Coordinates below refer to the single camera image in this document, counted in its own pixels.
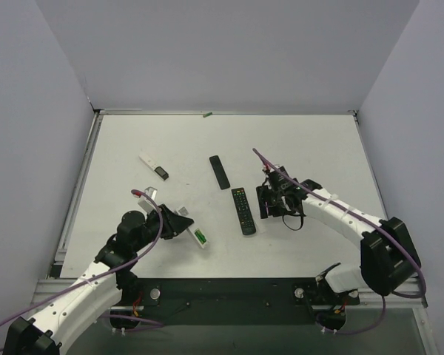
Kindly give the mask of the white remote control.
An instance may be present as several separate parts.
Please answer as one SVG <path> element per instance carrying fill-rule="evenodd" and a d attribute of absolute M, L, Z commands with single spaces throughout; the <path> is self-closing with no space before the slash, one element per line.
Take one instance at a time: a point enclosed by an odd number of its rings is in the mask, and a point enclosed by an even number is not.
<path fill-rule="evenodd" d="M 186 217 L 186 218 L 190 218 L 190 219 L 193 219 L 193 220 L 195 221 L 195 218 L 189 213 L 189 210 L 188 210 L 187 207 L 185 207 L 185 206 L 179 206 L 179 207 L 175 210 L 175 213 L 176 213 L 177 215 L 179 215 L 179 216 Z M 201 245 L 201 244 L 199 243 L 197 237 L 195 236 L 195 230 L 196 230 L 196 229 L 200 229 L 201 232 L 204 234 L 204 236 L 205 236 L 205 238 L 206 238 L 206 243 L 205 243 L 204 245 Z M 206 234 L 202 231 L 201 227 L 200 227 L 196 222 L 194 222 L 194 223 L 193 223 L 190 227 L 188 227 L 186 230 L 187 230 L 187 232 L 191 235 L 191 237 L 194 239 L 194 241 L 198 244 L 198 246 L 199 246 L 201 249 L 204 249 L 204 248 L 207 247 L 209 241 L 207 240 Z"/>

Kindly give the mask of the white battery cover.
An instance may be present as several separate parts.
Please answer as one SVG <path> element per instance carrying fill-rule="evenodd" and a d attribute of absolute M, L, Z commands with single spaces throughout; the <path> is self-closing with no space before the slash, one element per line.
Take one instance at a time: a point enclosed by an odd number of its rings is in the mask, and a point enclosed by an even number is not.
<path fill-rule="evenodd" d="M 263 234 L 266 232 L 266 229 L 263 227 L 263 225 L 257 224 L 257 228 L 260 234 Z"/>

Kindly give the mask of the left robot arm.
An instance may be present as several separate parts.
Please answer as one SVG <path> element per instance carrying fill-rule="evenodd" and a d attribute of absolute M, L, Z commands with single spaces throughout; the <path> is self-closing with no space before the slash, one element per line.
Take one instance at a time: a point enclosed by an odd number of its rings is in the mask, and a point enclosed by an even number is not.
<path fill-rule="evenodd" d="M 65 354 L 109 307 L 136 298 L 138 278 L 131 269 L 141 250 L 159 238 L 178 236 L 193 223 L 165 205 L 149 214 L 124 214 L 116 233 L 68 292 L 56 295 L 31 318 L 19 317 L 10 325 L 4 354 Z"/>

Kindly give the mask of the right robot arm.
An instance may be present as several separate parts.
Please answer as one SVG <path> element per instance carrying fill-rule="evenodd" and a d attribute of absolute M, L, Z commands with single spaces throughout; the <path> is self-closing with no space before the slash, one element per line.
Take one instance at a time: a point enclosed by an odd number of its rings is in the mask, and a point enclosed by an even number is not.
<path fill-rule="evenodd" d="M 420 260 L 405 223 L 365 214 L 339 200 L 313 180 L 287 180 L 270 172 L 256 188 L 260 216 L 307 217 L 328 226 L 360 251 L 359 265 L 336 263 L 317 281 L 334 294 L 370 288 L 381 296 L 397 288 L 420 269 Z"/>

